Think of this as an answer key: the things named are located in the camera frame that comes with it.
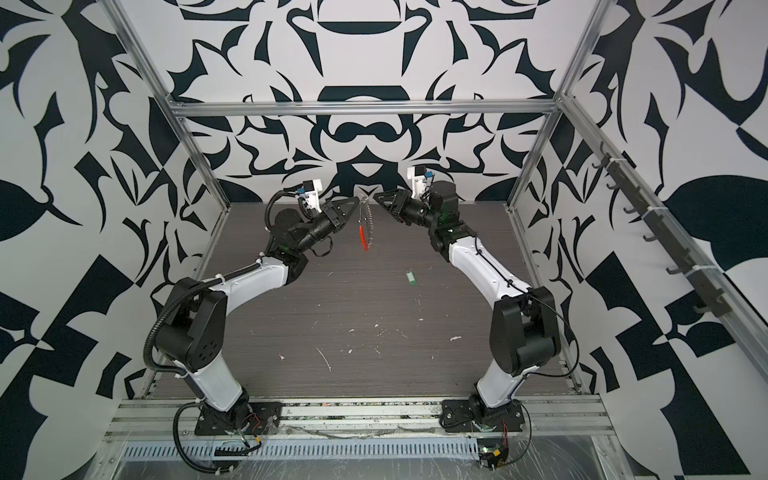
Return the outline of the silver keyring with red tag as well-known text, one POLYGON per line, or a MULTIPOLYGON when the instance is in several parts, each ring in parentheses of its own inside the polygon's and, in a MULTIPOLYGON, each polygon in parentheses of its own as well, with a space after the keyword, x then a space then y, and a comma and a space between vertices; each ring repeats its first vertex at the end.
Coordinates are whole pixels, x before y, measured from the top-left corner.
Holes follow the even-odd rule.
POLYGON ((358 232, 360 242, 363 250, 368 252, 373 243, 373 214, 368 195, 358 194, 357 199, 359 200, 358 232))

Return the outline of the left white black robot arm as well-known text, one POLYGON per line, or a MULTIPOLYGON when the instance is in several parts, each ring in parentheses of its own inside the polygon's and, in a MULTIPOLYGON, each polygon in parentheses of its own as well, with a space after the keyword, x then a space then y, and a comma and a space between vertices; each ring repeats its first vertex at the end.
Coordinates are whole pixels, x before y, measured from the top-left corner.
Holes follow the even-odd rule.
POLYGON ((297 280, 308 264, 306 253, 341 231, 359 205, 355 197, 329 200, 309 219, 296 209, 282 210, 268 227, 264 254, 253 263, 208 280, 177 282, 145 340, 146 366, 185 380, 210 410, 244 411, 247 393, 223 355, 227 317, 297 280))

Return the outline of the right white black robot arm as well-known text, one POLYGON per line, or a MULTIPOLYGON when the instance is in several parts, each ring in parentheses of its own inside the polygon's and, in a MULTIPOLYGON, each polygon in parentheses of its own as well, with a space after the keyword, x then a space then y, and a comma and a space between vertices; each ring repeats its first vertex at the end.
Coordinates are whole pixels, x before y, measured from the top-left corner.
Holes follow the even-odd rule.
POLYGON ((476 383, 485 409, 507 405, 531 375, 562 348, 551 292, 515 277, 461 219, 456 186, 438 181, 422 194, 407 189, 376 193, 374 200, 400 223, 424 227, 433 249, 462 272, 492 309, 492 362, 476 383))

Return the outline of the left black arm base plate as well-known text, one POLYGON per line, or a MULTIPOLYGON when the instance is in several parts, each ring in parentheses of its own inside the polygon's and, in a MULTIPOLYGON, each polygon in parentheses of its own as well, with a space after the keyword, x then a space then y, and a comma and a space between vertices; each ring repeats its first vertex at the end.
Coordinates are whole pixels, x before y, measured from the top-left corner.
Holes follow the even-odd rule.
POLYGON ((249 402, 222 412, 203 403, 194 433, 197 436, 266 434, 280 425, 283 406, 281 402, 249 402))

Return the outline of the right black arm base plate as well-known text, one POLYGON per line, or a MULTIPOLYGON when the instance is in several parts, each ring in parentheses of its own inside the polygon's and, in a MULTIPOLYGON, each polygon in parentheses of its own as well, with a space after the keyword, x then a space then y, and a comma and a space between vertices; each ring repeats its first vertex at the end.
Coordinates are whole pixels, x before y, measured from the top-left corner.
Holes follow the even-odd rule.
POLYGON ((443 400, 440 427, 448 433, 521 432, 525 415, 519 403, 510 402, 497 408, 484 405, 478 395, 468 399, 443 400))

